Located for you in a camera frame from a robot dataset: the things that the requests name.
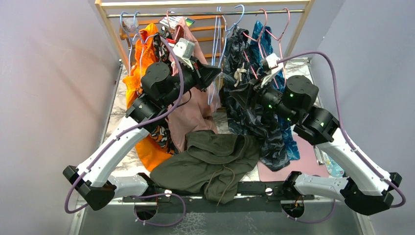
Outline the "blue wire hanger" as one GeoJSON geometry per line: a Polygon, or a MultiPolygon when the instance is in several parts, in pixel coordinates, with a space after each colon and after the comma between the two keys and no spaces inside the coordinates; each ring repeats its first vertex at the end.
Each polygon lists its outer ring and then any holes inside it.
{"type": "MultiPolygon", "coordinates": [[[[240,15],[239,19],[233,23],[231,26],[228,26],[227,20],[225,15],[220,15],[215,17],[215,29],[214,29],[214,41],[212,47],[212,55],[213,58],[211,59],[212,66],[218,66],[219,68],[222,67],[223,61],[223,53],[225,52],[226,43],[228,36],[230,35],[231,31],[240,23],[244,14],[245,14],[245,6],[239,4],[234,8],[239,8],[242,10],[237,15],[240,15]]],[[[220,85],[222,82],[221,72],[213,79],[211,86],[208,88],[208,105],[214,105],[216,108],[219,105],[219,91],[220,85]]]]}

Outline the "olive green shorts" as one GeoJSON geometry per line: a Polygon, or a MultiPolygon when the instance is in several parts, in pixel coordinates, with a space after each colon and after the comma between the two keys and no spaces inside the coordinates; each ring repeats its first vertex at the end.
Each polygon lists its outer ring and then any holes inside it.
{"type": "Polygon", "coordinates": [[[259,150],[254,136],[191,132],[186,135],[186,150],[155,167],[150,178],[166,189],[218,195],[254,169],[259,150]]]}

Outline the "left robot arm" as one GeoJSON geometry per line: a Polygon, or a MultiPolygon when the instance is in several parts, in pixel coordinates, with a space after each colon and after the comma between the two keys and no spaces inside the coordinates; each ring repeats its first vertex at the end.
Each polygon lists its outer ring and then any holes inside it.
{"type": "Polygon", "coordinates": [[[179,105],[184,93],[192,88],[205,91],[221,69],[201,63],[196,57],[181,59],[179,72],[172,76],[166,63],[152,63],[141,79],[142,93],[126,111],[116,130],[78,166],[67,166],[63,175],[71,183],[69,194],[76,190],[94,211],[113,199],[137,196],[142,201],[153,197],[154,188],[143,174],[127,177],[111,175],[126,154],[145,139],[179,105]]]}

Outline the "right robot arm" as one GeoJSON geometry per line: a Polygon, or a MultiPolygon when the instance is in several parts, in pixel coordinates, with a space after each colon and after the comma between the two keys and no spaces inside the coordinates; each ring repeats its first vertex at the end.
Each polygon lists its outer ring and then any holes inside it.
{"type": "Polygon", "coordinates": [[[283,92],[256,79],[230,92],[244,109],[262,106],[287,120],[300,138],[328,154],[346,172],[342,178],[327,178],[293,171],[277,195],[284,199],[323,196],[342,201],[362,215],[390,209],[394,200],[391,191],[399,187],[401,176],[382,170],[352,146],[340,122],[328,110],[314,105],[318,91],[307,77],[295,75],[287,79],[283,92]]]}

